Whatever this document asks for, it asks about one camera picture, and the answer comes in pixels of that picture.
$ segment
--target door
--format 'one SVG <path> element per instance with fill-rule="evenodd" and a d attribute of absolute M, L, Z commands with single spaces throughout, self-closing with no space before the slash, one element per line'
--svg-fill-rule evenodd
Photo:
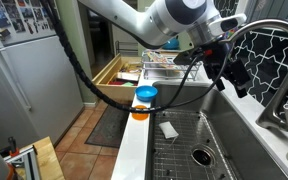
<path fill-rule="evenodd" d="M 31 109 L 40 137 L 56 142 L 83 107 L 72 66 L 57 36 L 9 46 L 1 51 Z"/>
<path fill-rule="evenodd" d="M 0 0 L 0 43 L 4 46 L 54 34 L 54 27 L 39 0 Z"/>
<path fill-rule="evenodd" d="M 39 139 L 14 90 L 15 83 L 0 59 L 0 149 L 9 146 L 7 138 L 10 136 L 16 139 L 19 147 Z"/>

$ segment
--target drawer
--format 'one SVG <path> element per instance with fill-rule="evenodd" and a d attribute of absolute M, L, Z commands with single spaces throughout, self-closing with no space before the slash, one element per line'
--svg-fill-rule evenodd
<path fill-rule="evenodd" d="M 115 101 L 133 101 L 136 86 L 118 86 L 108 83 L 116 77 L 117 72 L 125 63 L 141 63 L 141 57 L 122 57 L 120 54 L 99 72 L 92 82 L 111 99 Z"/>

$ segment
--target dish rack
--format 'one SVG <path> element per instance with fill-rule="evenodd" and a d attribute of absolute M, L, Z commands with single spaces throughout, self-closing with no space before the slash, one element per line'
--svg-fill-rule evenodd
<path fill-rule="evenodd" d="M 173 60 L 179 51 L 163 53 L 162 51 L 145 50 L 142 53 L 144 79 L 182 79 L 188 65 L 176 65 Z M 195 81 L 202 62 L 196 63 L 191 69 L 187 81 Z"/>

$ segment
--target faucet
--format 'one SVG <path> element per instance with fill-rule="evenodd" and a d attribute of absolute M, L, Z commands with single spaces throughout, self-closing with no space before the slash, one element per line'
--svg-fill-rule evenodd
<path fill-rule="evenodd" d="M 281 19 L 263 19 L 259 21 L 252 22 L 245 25 L 238 31 L 236 31 L 229 39 L 222 40 L 220 43 L 230 43 L 231 45 L 240 38 L 245 33 L 263 27 L 269 28 L 279 28 L 288 33 L 288 20 Z M 267 104 L 264 111 L 260 117 L 256 120 L 257 125 L 263 128 L 278 128 L 284 131 L 288 131 L 288 104 L 284 105 L 285 120 L 283 120 L 279 115 L 279 108 L 282 105 L 283 98 L 288 90 L 288 73 L 286 74 L 283 82 L 281 83 L 279 89 Z"/>

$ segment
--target countertop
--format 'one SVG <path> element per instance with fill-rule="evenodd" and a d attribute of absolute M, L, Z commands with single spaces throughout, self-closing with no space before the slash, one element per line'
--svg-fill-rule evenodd
<path fill-rule="evenodd" d="M 238 98 L 235 89 L 230 82 L 223 78 L 222 80 L 226 89 L 221 93 L 229 100 L 250 130 L 256 135 L 263 146 L 271 153 L 274 160 L 288 175 L 288 161 L 286 159 L 286 154 L 288 152 L 288 132 L 268 130 L 259 127 L 255 121 L 264 110 L 264 107 L 250 95 L 242 99 Z M 142 73 L 138 85 L 152 85 L 156 81 L 158 80 L 144 79 Z M 200 68 L 195 82 L 212 83 L 207 78 L 203 67 Z M 139 104 L 150 107 L 150 103 L 139 101 L 135 95 L 132 106 L 134 107 Z M 131 114 L 129 115 L 112 179 L 145 179 L 148 130 L 149 117 L 144 121 L 137 121 L 132 118 Z"/>

